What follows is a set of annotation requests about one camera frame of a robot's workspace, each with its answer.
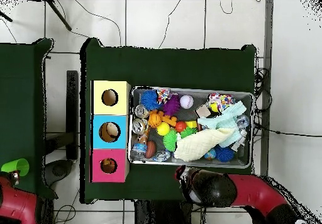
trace metal tray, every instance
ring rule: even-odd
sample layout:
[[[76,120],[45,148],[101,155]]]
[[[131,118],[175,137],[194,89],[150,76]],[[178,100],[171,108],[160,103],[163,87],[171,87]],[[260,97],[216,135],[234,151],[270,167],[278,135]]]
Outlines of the metal tray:
[[[146,91],[147,89],[158,89],[158,88],[166,88],[166,87],[133,87],[131,90],[131,108],[130,108],[130,127],[129,132],[132,130],[132,120],[134,117],[134,109],[140,104],[140,96],[141,93]],[[247,137],[245,140],[245,146],[240,146],[238,148],[237,154],[235,154],[235,158],[229,162],[220,162],[216,159],[208,160],[205,158],[201,158],[199,160],[194,160],[191,162],[184,162],[181,159],[176,159],[175,157],[171,157],[165,162],[156,162],[144,157],[132,157],[130,152],[134,145],[135,139],[137,135],[131,132],[129,134],[128,141],[128,158],[134,164],[152,164],[152,165],[188,165],[194,167],[225,167],[225,168],[234,168],[234,169],[245,169],[247,168],[252,159],[252,143],[253,143],[253,109],[254,109],[254,95],[249,92],[229,92],[229,91],[215,91],[215,90],[196,90],[196,89],[179,89],[179,88],[169,88],[172,92],[176,92],[179,94],[179,97],[184,94],[189,94],[194,98],[194,104],[190,109],[180,109],[175,116],[177,117],[177,121],[189,121],[189,120],[197,120],[197,114],[194,112],[198,107],[202,104],[206,103],[207,97],[209,94],[218,92],[220,94],[232,94],[236,102],[242,101],[244,106],[246,106],[246,112],[244,113],[250,118],[250,126],[247,127]],[[156,129],[151,128],[148,136],[148,140],[153,140],[157,144],[157,150],[164,150],[163,137],[158,135]]]

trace green ball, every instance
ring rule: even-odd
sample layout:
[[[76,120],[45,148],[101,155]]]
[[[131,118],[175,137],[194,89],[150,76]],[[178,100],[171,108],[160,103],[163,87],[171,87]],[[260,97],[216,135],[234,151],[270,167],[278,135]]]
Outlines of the green ball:
[[[189,135],[192,135],[192,134],[194,134],[196,132],[197,132],[196,128],[187,127],[182,132],[180,132],[180,135],[181,135],[181,138],[183,139],[183,138],[185,138],[185,137],[187,137]]]
[[[171,129],[168,132],[168,134],[164,136],[164,147],[167,150],[174,152],[176,142],[177,142],[177,132],[175,131],[175,129]]]

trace purple ball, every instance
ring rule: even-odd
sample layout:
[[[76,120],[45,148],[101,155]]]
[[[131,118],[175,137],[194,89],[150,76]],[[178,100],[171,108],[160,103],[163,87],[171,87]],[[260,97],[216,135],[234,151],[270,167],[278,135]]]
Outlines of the purple ball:
[[[173,116],[180,109],[180,99],[179,95],[173,95],[165,104],[164,104],[164,114]]]

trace red ball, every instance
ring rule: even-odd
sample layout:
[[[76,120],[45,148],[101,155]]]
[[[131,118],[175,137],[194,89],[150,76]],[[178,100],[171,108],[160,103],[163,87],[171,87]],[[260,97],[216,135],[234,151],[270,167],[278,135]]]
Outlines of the red ball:
[[[184,121],[178,121],[175,125],[177,132],[182,132],[185,128],[187,128],[187,124]]]

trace circular hole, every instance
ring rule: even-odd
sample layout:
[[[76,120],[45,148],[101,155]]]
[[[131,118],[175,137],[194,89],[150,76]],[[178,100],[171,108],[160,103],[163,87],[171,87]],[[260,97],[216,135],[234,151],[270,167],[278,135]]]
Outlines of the circular hole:
[[[116,123],[105,122],[99,129],[99,136],[104,142],[113,143],[121,135],[121,129]]]
[[[117,168],[118,168],[118,165],[114,159],[103,159],[101,161],[101,170],[104,173],[108,173],[108,174],[114,173],[116,172]]]
[[[106,106],[114,106],[118,102],[118,93],[112,89],[105,90],[102,94],[102,102]]]

